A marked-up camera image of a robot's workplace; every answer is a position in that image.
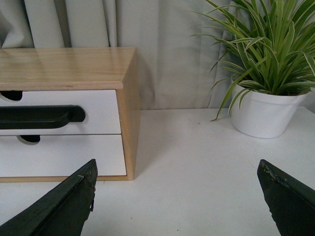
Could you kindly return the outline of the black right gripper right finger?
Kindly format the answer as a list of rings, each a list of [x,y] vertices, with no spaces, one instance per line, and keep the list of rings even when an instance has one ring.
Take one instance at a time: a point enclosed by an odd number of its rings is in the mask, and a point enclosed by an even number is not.
[[[313,236],[315,191],[264,159],[257,176],[280,235]]]

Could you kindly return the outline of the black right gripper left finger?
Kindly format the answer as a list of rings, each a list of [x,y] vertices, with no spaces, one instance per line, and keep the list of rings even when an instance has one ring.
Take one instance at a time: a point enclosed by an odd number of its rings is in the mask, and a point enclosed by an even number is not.
[[[30,207],[1,225],[2,236],[79,236],[94,209],[97,164],[91,159]]]

